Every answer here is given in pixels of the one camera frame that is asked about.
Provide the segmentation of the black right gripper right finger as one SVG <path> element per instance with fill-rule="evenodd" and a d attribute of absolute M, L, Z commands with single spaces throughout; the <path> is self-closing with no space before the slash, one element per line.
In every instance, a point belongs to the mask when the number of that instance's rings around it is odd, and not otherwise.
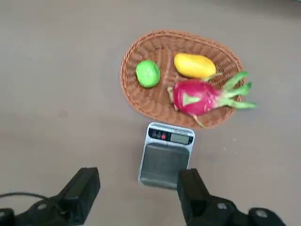
<path fill-rule="evenodd" d="M 227 199 L 211 195 L 196 169 L 181 170 L 177 192 L 187 226 L 284 226 L 283 220 L 266 208 L 251 208 L 247 214 Z"/>

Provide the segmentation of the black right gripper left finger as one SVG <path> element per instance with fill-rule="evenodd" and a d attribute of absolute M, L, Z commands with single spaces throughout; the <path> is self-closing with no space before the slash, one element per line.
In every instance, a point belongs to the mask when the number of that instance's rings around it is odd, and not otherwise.
<path fill-rule="evenodd" d="M 1 194 L 1 198 L 27 196 L 39 198 L 25 212 L 16 215 L 12 208 L 0 209 L 2 226 L 81 226 L 85 223 L 101 187 L 96 167 L 81 168 L 55 196 L 29 192 Z"/>

